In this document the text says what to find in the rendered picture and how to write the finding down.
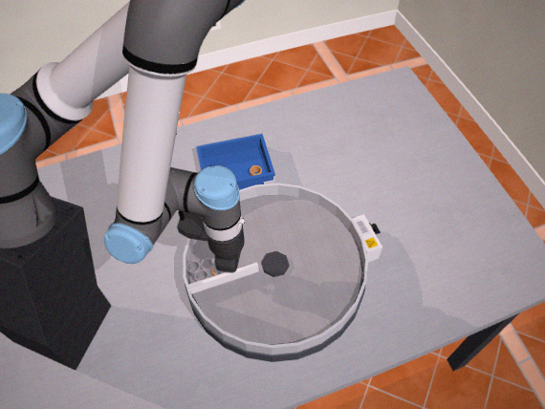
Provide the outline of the grey round turning table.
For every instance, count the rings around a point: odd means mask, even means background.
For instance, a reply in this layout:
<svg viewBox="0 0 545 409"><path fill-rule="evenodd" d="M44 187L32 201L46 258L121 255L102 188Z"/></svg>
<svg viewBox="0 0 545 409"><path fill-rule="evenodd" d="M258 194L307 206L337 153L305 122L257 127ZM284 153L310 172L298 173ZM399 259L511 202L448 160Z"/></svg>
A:
<svg viewBox="0 0 545 409"><path fill-rule="evenodd" d="M300 185L239 191L245 243L235 273L196 282L187 263L215 256L207 241L187 239L183 277L194 315L207 334L246 358L287 361L322 351L356 317L368 262L382 251L381 232L364 214L351 218Z"/></svg>

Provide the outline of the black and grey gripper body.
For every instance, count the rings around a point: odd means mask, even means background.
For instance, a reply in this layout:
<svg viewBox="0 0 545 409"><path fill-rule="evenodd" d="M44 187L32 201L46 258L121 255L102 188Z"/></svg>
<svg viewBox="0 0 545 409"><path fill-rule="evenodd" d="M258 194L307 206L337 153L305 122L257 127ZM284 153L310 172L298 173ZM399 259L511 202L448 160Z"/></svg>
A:
<svg viewBox="0 0 545 409"><path fill-rule="evenodd" d="M199 214L183 213L183 211L178 213L180 216L177 225L179 233L188 239L208 241L208 246L215 255L216 269L230 273L236 272L241 250L245 243L243 231L245 220L240 217L234 227L227 230L214 230L205 225Z"/></svg>

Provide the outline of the blue open crate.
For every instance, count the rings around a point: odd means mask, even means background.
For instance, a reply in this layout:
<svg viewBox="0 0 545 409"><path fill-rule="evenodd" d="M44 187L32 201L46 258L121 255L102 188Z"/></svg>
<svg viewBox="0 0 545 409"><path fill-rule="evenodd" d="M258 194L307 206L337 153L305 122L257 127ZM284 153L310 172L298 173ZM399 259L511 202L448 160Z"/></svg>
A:
<svg viewBox="0 0 545 409"><path fill-rule="evenodd" d="M274 183L275 173L263 134L196 146L201 169L223 165L235 175L237 185L244 189L257 184ZM258 165L262 174L251 176Z"/></svg>

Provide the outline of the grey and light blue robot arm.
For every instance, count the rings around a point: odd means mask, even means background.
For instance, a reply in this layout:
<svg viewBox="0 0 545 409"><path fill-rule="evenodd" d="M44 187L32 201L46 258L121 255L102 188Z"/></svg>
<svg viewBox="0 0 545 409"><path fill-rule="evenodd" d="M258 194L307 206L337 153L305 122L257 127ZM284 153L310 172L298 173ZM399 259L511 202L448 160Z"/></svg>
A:
<svg viewBox="0 0 545 409"><path fill-rule="evenodd" d="M116 219L104 235L108 252L139 263L177 209L202 215L214 230L239 222L240 191L230 169L213 165L197 174L170 165L186 75L212 26L244 2L130 0L60 63L0 94L0 248L28 245L52 229L55 203L35 160L126 75Z"/></svg>

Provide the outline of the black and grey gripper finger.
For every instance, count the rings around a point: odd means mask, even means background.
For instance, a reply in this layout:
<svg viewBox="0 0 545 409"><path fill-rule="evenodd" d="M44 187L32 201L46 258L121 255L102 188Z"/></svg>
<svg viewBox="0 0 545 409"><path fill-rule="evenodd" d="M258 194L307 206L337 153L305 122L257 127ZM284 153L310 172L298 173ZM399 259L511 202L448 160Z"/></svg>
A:
<svg viewBox="0 0 545 409"><path fill-rule="evenodd" d="M223 273L222 271L218 271L218 270L216 269L215 264L214 264L214 258L212 258L211 264L213 265L215 274L222 274L222 273Z"/></svg>

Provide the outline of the grey metal ring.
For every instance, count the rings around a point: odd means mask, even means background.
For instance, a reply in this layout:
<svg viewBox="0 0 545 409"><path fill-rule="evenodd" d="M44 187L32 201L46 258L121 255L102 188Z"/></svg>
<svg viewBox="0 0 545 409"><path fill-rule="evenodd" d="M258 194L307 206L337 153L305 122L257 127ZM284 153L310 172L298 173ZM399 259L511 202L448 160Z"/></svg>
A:
<svg viewBox="0 0 545 409"><path fill-rule="evenodd" d="M198 267L198 269L195 270L195 271L190 271L189 269L191 269L191 268L193 268L193 267ZM192 260L192 261L190 261L190 262L187 263L186 269L187 269L187 272L188 272L189 276L195 278L195 273L196 273L196 271L198 271L198 270L201 269L201 266L200 266L200 263L199 263L198 261Z"/></svg>
<svg viewBox="0 0 545 409"><path fill-rule="evenodd" d="M197 282L197 281L200 281L200 280L198 280L198 279L199 279L200 276L203 276L203 275L204 275L204 276L207 276L207 278L209 278L208 272L207 272L206 270L200 269L200 270L196 271L196 273L195 273L196 282ZM198 279L197 279L197 278L198 278Z"/></svg>
<svg viewBox="0 0 545 409"><path fill-rule="evenodd" d="M211 258L205 258L204 260L202 260L201 262L201 268L204 269L204 266L205 265L208 265L210 264L211 265ZM213 269L213 266L210 268L210 269L204 269L208 272L208 275L211 275L212 274L212 269Z"/></svg>

